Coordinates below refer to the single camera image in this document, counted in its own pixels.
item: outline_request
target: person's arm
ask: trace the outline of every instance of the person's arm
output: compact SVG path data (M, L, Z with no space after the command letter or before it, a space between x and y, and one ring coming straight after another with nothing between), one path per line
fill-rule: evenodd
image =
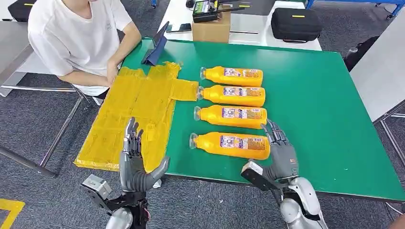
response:
M117 51L110 57L107 63L107 78L110 84L112 84L118 73L117 66L119 63L124 60L141 40L140 32L133 21L125 26L123 32L125 33L124 39L122 39Z
M82 86L111 86L111 83L108 81L107 77L86 73L80 70L57 77L62 81Z
M396 218L394 223L391 224L389 229L404 229L405 228L405 215Z

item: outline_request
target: bottle label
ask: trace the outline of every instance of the bottle label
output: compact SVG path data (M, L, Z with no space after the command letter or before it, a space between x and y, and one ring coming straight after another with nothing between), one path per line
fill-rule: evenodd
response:
M258 69L240 69L240 68L225 68L224 76L236 76L236 77L248 77L257 78L259 77Z
M236 136L222 135L220 146L224 148L239 148L239 149L253 149L265 150L266 145L262 138L247 137L239 138Z
M225 96L261 96L258 87L224 87Z
M259 77L259 70L258 69L244 69L243 76L249 78L257 78Z
M241 76L242 74L235 68L225 68L224 76Z
M222 108L222 118L249 118L261 119L263 114L259 108L240 109L240 108Z

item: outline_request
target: blue table frame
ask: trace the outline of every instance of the blue table frame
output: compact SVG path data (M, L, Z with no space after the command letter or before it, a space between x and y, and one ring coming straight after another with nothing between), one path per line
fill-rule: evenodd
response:
M306 9L311 8L311 6L314 4L315 0L308 0L308 4L305 7ZM390 3L390 4L395 4L396 8L395 10L387 16L387 19L391 19L394 16L398 14L398 12L401 10L401 8L405 5L405 0L323 0L323 1L352 1L352 2L372 2L376 3L376 7L380 5L381 3Z

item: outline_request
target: white t-shirt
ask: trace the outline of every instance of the white t-shirt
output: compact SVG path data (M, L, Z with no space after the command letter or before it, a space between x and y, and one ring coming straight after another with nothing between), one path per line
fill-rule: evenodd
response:
M37 0L28 19L28 39L45 66L58 76L75 69L107 76L107 61L119 46L118 30L132 19L119 0L90 2L92 18L73 13L62 0ZM75 85L87 95L108 87Z

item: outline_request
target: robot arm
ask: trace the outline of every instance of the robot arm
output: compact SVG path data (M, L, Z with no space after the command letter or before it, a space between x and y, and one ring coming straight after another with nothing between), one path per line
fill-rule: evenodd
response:
M132 117L124 130L124 147L119 158L121 195L115 199L107 199L112 191L110 186L105 180L92 174L81 184L98 207L111 211L106 229L145 229L150 218L146 191L169 168L169 158L164 157L155 170L145 172L141 154L143 130L137 133L138 126Z
M328 229L312 184L298 176L294 147L274 122L267 120L262 128L271 145L273 164L263 168L249 160L242 168L241 176L263 191L281 191L280 212L289 229Z

